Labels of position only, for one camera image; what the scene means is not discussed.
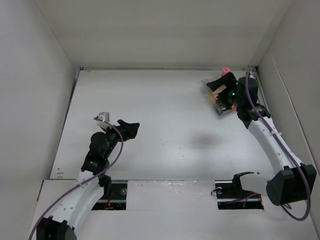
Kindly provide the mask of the pink capped glue stick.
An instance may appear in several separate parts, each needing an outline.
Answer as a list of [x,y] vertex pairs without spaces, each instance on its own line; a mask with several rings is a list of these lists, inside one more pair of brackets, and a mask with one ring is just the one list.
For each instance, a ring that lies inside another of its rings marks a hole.
[[221,72],[221,76],[225,76],[227,73],[229,73],[231,70],[228,68],[228,67],[224,67],[222,69],[222,72]]

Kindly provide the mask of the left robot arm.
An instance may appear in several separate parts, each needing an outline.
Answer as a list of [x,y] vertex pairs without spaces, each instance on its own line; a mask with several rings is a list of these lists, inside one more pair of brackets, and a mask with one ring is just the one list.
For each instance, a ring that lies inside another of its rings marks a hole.
[[117,144],[121,146],[137,136],[140,123],[121,119],[110,124],[101,115],[95,117],[100,132],[90,138],[90,145],[74,186],[53,202],[39,217],[29,238],[37,240],[75,240],[76,231],[101,198],[112,194],[112,180],[106,175],[114,163],[109,162]]

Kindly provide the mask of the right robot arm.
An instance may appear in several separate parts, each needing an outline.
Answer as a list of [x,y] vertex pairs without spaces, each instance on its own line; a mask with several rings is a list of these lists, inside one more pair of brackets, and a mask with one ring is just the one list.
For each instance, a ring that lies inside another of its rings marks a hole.
[[313,165],[304,164],[283,140],[270,112],[259,100],[259,85],[253,72],[240,78],[228,72],[205,87],[217,113],[236,110],[266,154],[274,177],[262,182],[262,194],[276,206],[309,200],[317,171]]

